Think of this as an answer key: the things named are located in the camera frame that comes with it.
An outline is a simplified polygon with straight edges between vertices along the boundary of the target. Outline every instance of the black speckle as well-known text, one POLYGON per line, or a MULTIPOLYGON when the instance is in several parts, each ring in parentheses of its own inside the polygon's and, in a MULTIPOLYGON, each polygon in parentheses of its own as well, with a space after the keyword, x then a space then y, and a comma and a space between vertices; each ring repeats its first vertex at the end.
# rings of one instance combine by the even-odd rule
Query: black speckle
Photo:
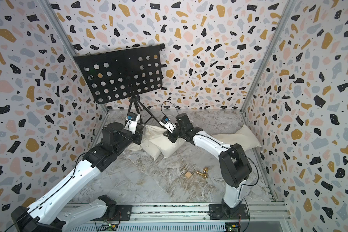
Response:
POLYGON ((334 125, 339 125, 339 121, 338 121, 338 116, 336 116, 335 114, 330 114, 330 120, 331 123, 334 125))

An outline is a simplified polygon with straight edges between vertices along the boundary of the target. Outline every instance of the black mounting plate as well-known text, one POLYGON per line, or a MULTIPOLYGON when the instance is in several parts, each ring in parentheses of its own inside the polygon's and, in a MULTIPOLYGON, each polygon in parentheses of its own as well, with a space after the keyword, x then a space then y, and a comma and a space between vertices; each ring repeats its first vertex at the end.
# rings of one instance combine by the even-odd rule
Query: black mounting plate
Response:
POLYGON ((95 102, 104 104, 162 87, 162 45, 74 56, 95 102))
POLYGON ((249 211, 247 211, 245 204, 241 204, 236 213, 234 213, 233 215, 234 216, 230 218, 226 217, 223 213, 222 204, 209 205, 210 220, 239 220, 238 215, 241 215, 241 219, 249 219, 249 211))

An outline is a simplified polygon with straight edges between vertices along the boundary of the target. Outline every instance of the tripod stand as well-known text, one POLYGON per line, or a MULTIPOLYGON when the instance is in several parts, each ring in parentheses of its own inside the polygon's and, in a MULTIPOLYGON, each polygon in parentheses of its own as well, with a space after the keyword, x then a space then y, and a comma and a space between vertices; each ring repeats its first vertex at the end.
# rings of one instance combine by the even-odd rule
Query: tripod stand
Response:
POLYGON ((149 109, 148 109, 146 106, 144 106, 143 103, 140 101, 140 96, 139 96, 139 95, 132 96, 132 97, 129 99, 129 102, 130 102, 130 104, 129 104, 129 109, 128 109, 128 115, 129 115, 129 113, 130 113, 132 104, 134 104, 135 110, 136 110, 137 114, 141 114, 140 112, 143 111, 143 109, 144 109, 145 111, 147 111, 147 112, 151 115, 151 117, 150 117, 147 121, 145 121, 145 122, 143 122, 143 119, 142 119, 143 117, 141 116, 141 117, 139 118, 139 123, 140 123, 140 124, 146 124, 146 123, 149 122, 149 120, 151 120, 151 119, 153 118, 153 119, 156 120, 156 122, 160 125, 160 121, 159 121, 159 120, 149 111, 149 109))

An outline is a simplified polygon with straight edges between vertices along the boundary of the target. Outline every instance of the white pillow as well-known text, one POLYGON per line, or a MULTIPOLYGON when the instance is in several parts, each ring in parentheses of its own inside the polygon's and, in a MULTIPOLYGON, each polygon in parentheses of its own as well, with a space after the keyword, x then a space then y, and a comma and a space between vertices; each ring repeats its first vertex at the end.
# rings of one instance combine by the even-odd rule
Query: white pillow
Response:
POLYGON ((235 134, 216 134, 213 135, 213 137, 221 142, 228 143, 230 145, 238 143, 242 146, 242 149, 244 151, 253 149, 254 147, 262 146, 246 125, 243 125, 242 128, 239 129, 235 134))

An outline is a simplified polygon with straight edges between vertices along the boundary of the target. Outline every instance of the black cable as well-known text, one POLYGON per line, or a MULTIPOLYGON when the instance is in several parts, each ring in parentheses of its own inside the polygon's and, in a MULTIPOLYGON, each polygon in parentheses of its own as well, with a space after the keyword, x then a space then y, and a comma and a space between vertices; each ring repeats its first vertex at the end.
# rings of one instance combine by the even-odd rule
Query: black cable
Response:
POLYGON ((245 200, 245 197, 243 198, 243 200, 245 201, 246 206, 247 206, 247 211, 249 212, 249 221, 248 221, 248 223, 247 223, 246 228, 242 231, 242 232, 245 232, 245 230, 248 228, 248 226, 249 226, 249 224, 250 224, 250 210, 249 210, 249 206, 247 205, 247 201, 245 200))
POLYGON ((66 181, 66 183, 64 185, 62 185, 59 189, 57 189, 57 191, 55 193, 53 193, 50 197, 48 197, 46 200, 44 200, 42 203, 40 203, 40 205, 38 205, 37 207, 35 207, 33 210, 31 210, 30 212, 28 212, 26 215, 24 215, 23 217, 21 217, 20 219, 18 219, 16 222, 14 222, 11 226, 9 226, 4 232, 7 232, 12 226, 14 226, 15 224, 17 224, 20 220, 22 220, 23 218, 25 218, 26 216, 28 216, 30 213, 32 213, 35 209, 39 208, 42 204, 44 204, 47 200, 49 200, 52 196, 54 196, 54 194, 56 194, 59 190, 61 190, 61 188, 63 188, 73 177, 76 171, 76 166, 78 164, 78 160, 79 158, 86 154, 88 152, 85 152, 81 155, 79 155, 79 157, 76 159, 76 165, 75 165, 75 169, 73 170, 73 174, 72 176, 68 179, 68 181, 66 181))

